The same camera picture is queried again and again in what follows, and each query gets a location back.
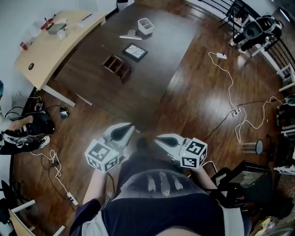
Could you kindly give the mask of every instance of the person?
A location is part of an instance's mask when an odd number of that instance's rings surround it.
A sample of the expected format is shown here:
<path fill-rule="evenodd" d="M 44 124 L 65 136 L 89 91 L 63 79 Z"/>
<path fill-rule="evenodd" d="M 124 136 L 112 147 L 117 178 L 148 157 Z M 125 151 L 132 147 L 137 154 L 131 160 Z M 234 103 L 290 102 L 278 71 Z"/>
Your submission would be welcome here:
<path fill-rule="evenodd" d="M 266 24 L 266 21 L 268 18 L 271 18 L 270 15 L 266 15 L 264 17 L 256 19 L 256 22 L 261 26 L 262 29 L 264 29 L 264 25 Z M 247 40 L 240 48 L 238 48 L 238 51 L 242 54 L 246 53 L 246 50 L 249 50 L 251 47 L 253 47 L 256 44 L 264 44 L 266 42 L 267 37 L 276 37 L 277 39 L 281 37 L 282 35 L 282 29 L 283 29 L 283 23 L 279 20 L 274 20 L 275 21 L 275 27 L 273 30 L 269 32 L 262 32 L 261 35 L 254 39 L 249 39 Z M 244 32 L 238 34 L 235 36 L 234 39 L 231 39 L 230 45 L 233 47 L 237 43 L 240 43 L 241 41 L 245 40 L 246 36 L 244 35 Z"/>
<path fill-rule="evenodd" d="M 0 80 L 0 100 L 3 96 L 4 92 L 4 84 Z M 26 118 L 11 121 L 10 119 L 6 118 L 1 111 L 0 108 L 0 155 L 13 155 L 22 152 L 31 152 L 38 148 L 42 148 L 47 145 L 50 141 L 49 136 L 45 136 L 40 141 L 37 140 L 30 140 L 31 142 L 26 143 L 17 143 L 13 140 L 10 142 L 3 139 L 3 132 L 6 130 L 19 130 L 20 128 L 24 127 L 28 123 L 33 123 L 33 116 L 27 116 Z"/>
<path fill-rule="evenodd" d="M 216 189 L 202 166 L 191 169 L 197 185 L 179 167 L 137 146 L 121 164 L 116 197 L 107 204 L 107 174 L 94 171 L 70 236 L 249 235 L 250 220 L 239 208 L 231 209 L 235 217 L 224 217 L 224 208 L 199 187 Z"/>

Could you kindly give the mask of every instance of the wooden floor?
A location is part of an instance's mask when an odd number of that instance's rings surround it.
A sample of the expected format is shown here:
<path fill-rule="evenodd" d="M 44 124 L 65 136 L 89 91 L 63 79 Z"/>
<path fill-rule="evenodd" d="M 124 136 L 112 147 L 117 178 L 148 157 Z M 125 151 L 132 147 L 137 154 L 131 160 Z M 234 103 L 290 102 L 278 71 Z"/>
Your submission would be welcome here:
<path fill-rule="evenodd" d="M 254 58 L 250 54 L 240 55 L 236 49 L 228 46 L 230 28 L 219 29 L 219 20 L 203 10 L 192 9 L 179 1 L 166 1 L 158 6 L 174 14 L 195 21 L 198 31 L 185 54 L 176 74 L 171 80 L 165 95 L 155 114 L 157 123 L 151 125 L 149 134 L 177 133 L 184 137 L 196 137 L 204 140 L 206 136 L 224 119 L 231 110 L 229 105 L 228 87 L 231 84 L 226 72 L 214 66 L 208 52 L 224 52 L 228 59 L 218 60 L 213 55 L 215 63 L 228 70 L 234 80 L 231 88 L 231 99 L 234 104 L 254 100 L 269 100 L 271 96 L 283 98 L 278 89 L 280 78 L 266 63 L 261 55 Z M 60 178 L 66 188 L 82 202 L 93 169 L 87 164 L 84 151 L 92 139 L 99 138 L 106 127 L 120 122 L 116 117 L 98 107 L 90 106 L 69 91 L 64 93 L 75 99 L 75 108 L 68 107 L 70 117 L 61 120 L 58 107 L 50 109 L 52 119 L 56 123 L 56 132 L 51 135 L 51 143 L 45 148 L 34 151 L 49 156 L 54 149 L 62 164 Z M 41 91 L 38 95 L 46 106 L 61 104 L 59 100 Z M 266 105 L 267 122 L 259 130 L 254 130 L 245 124 L 241 130 L 242 142 L 264 139 L 266 134 L 276 135 L 275 108 L 278 103 Z M 254 126 L 258 126 L 263 117 L 262 104 L 255 103 L 243 106 L 247 118 Z M 247 159 L 265 163 L 264 156 L 244 155 L 235 135 L 235 127 L 244 119 L 240 113 L 236 117 L 228 116 L 226 121 L 207 140 L 207 160 L 213 160 L 218 169 L 226 166 L 234 168 L 242 160 Z M 46 158 L 42 159 L 47 166 Z M 63 187 L 54 178 L 55 170 L 50 171 L 50 177 L 57 190 L 66 196 Z M 75 213 L 68 201 L 63 200 L 52 187 L 48 172 L 41 166 L 40 157 L 30 153 L 22 153 L 15 157 L 14 177 L 24 180 L 24 194 L 35 199 L 36 208 L 31 214 L 39 220 L 35 233 L 52 235 L 62 224 L 69 229 Z"/>

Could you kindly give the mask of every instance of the white wall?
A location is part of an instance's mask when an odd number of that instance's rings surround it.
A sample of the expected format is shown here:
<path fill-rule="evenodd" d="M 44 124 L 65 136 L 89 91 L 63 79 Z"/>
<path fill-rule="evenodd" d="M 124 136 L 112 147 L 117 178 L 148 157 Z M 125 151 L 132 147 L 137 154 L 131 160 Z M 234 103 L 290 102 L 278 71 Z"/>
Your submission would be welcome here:
<path fill-rule="evenodd" d="M 272 0 L 244 0 L 250 7 L 252 7 L 259 15 L 272 15 L 277 9 Z"/>
<path fill-rule="evenodd" d="M 109 13 L 116 0 L 0 0 L 0 80 L 4 95 L 0 105 L 5 114 L 13 106 L 24 106 L 33 85 L 18 72 L 13 63 L 19 53 L 24 32 L 38 19 L 60 10 L 86 10 Z M 9 183 L 10 156 L 0 156 L 0 180 Z M 0 225 L 0 233 L 6 229 Z"/>

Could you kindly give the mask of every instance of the plastic container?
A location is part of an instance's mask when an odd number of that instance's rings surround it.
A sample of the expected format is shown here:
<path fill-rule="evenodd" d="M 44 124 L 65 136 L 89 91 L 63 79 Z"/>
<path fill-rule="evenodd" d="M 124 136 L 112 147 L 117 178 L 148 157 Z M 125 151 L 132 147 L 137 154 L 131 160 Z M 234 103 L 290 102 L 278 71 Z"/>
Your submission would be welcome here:
<path fill-rule="evenodd" d="M 145 35 L 149 35 L 153 32 L 154 25 L 147 18 L 142 18 L 138 20 L 138 29 Z"/>

